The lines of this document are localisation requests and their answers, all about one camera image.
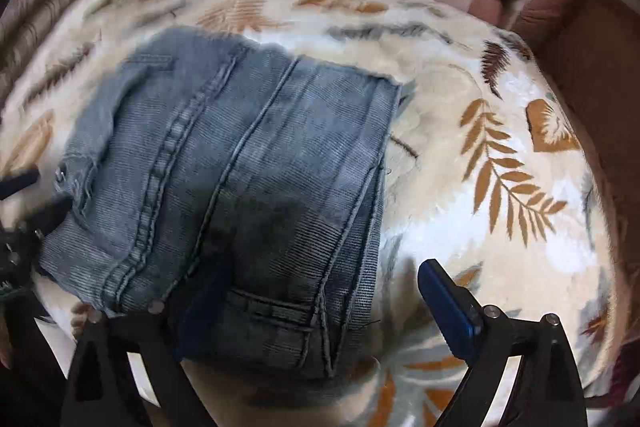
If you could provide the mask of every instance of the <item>gray fabric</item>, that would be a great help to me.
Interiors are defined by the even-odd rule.
[[[168,30],[79,118],[57,184],[74,207],[40,264],[82,301],[129,312],[231,256],[206,355],[343,373],[369,320],[399,95],[355,68]]]

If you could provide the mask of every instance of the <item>denim fabric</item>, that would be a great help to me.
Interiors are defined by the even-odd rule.
[[[57,182],[73,210],[40,264],[119,313],[230,256],[206,354],[332,377],[369,320],[398,99],[362,70],[168,30],[100,84],[76,123]]]

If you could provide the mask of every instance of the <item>leaf pattern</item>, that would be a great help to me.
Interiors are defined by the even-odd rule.
[[[422,423],[424,425],[424,427],[433,427],[434,425],[436,425],[436,415],[434,415],[433,412],[431,412],[431,409],[429,409],[429,406],[426,404],[426,402],[422,403]]]
[[[491,92],[502,100],[498,92],[498,76],[509,65],[509,54],[500,44],[484,41],[484,53],[482,54],[482,77],[484,83],[489,85]]]
[[[512,51],[518,55],[518,58],[524,62],[533,60],[533,52],[531,48],[527,46],[527,43],[515,33],[508,33],[502,30],[496,30],[494,32],[500,40]]]
[[[24,102],[22,103],[22,110],[26,110],[28,105],[34,102],[34,100],[41,97],[45,92],[49,91],[52,87],[58,85],[58,83],[68,74],[72,73],[85,58],[88,57],[94,46],[89,43],[80,47],[69,58],[59,60],[56,64],[50,67],[44,77],[44,81],[35,84],[27,93]]]
[[[391,372],[386,372],[385,383],[380,388],[376,410],[367,423],[367,427],[385,427],[389,422],[389,416],[394,406],[396,397],[396,384]]]
[[[494,233],[495,223],[498,221],[498,213],[500,212],[500,197],[502,195],[502,186],[500,180],[496,180],[494,191],[491,193],[491,202],[489,204],[489,232]]]
[[[580,144],[564,114],[542,98],[527,104],[527,120],[535,152],[580,150]]]
[[[382,13],[389,9],[384,3],[370,0],[298,0],[297,7],[318,6],[327,10],[358,13]]]
[[[491,182],[491,160],[487,162],[480,169],[478,174],[478,181],[476,182],[476,193],[474,195],[474,214],[480,208],[480,205],[484,201],[487,190],[489,190],[489,183]]]
[[[478,98],[477,100],[474,100],[467,106],[467,108],[465,109],[465,112],[462,113],[462,116],[460,117],[460,127],[464,127],[473,119],[473,117],[478,112],[478,108],[481,105],[482,105],[482,98]]]
[[[262,15],[265,0],[226,0],[198,19],[197,25],[212,32],[242,34],[245,29],[261,32],[286,26]]]
[[[546,194],[540,190],[538,185],[527,183],[533,179],[533,176],[528,172],[519,170],[524,166],[520,160],[508,156],[503,158],[495,158],[492,156],[493,151],[503,154],[516,153],[515,149],[500,143],[502,140],[510,139],[511,135],[492,128],[491,126],[495,125],[495,123],[493,123],[494,121],[499,120],[495,118],[495,113],[489,109],[488,103],[483,98],[473,100],[463,111],[462,117],[460,118],[460,127],[471,125],[470,130],[466,134],[461,154],[464,155],[474,148],[474,152],[466,166],[463,181],[469,179],[476,169],[480,158],[483,155],[486,156],[486,161],[478,171],[478,177],[476,178],[474,214],[486,199],[489,185],[492,179],[494,179],[494,188],[492,189],[489,202],[490,233],[494,232],[498,222],[503,199],[502,192],[504,191],[507,199],[506,227],[509,239],[513,239],[513,226],[516,222],[515,211],[517,208],[517,225],[520,228],[525,247],[528,245],[530,239],[546,241],[546,230],[550,230],[553,233],[556,232],[556,229],[549,220],[549,216],[561,212],[562,209],[566,207],[567,202],[555,201],[554,198],[546,198],[545,200]],[[498,171],[498,168],[508,170],[501,172]]]
[[[53,134],[53,111],[48,110],[20,137],[8,160],[0,170],[0,176],[36,165],[47,150]]]
[[[442,371],[443,369],[453,369],[455,367],[463,367],[464,360],[457,359],[453,355],[449,355],[442,360],[433,360],[429,362],[406,363],[407,369],[418,369],[420,371]]]
[[[591,344],[600,344],[604,340],[604,333],[607,329],[607,321],[609,318],[609,306],[604,306],[604,309],[598,314],[597,317],[593,317],[581,335],[587,335],[591,337]]]

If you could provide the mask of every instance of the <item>bolt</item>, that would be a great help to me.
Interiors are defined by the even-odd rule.
[[[99,312],[98,310],[91,310],[87,319],[91,324],[97,324],[102,320],[102,312]]]
[[[484,307],[484,314],[490,319],[496,319],[500,316],[500,313],[500,308],[498,308],[498,306],[494,306],[493,304],[487,304],[487,306]]]
[[[159,315],[164,311],[164,302],[153,301],[148,308],[148,312],[152,315]]]
[[[546,321],[552,326],[560,324],[560,318],[555,313],[548,313],[545,315]]]

